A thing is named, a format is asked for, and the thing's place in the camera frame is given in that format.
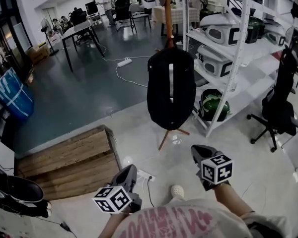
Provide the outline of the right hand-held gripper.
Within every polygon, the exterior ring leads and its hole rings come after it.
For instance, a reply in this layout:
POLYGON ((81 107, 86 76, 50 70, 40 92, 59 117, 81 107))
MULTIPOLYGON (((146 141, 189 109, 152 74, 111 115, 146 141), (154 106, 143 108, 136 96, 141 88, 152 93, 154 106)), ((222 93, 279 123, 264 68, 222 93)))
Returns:
POLYGON ((222 151, 206 145, 193 145, 191 154, 199 168, 196 176, 205 191, 224 183, 230 184, 228 180, 232 177, 233 160, 222 151))

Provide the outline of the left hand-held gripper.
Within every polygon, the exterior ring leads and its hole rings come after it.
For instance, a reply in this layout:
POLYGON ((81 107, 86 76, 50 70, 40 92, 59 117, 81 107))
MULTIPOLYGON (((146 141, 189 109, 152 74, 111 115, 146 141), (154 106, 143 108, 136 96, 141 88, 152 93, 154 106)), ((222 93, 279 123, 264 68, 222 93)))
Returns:
POLYGON ((103 213, 119 214, 127 208, 130 213, 141 210, 142 200, 133 192, 137 171, 135 165, 129 165, 120 170, 105 187, 98 189, 92 200, 103 213))

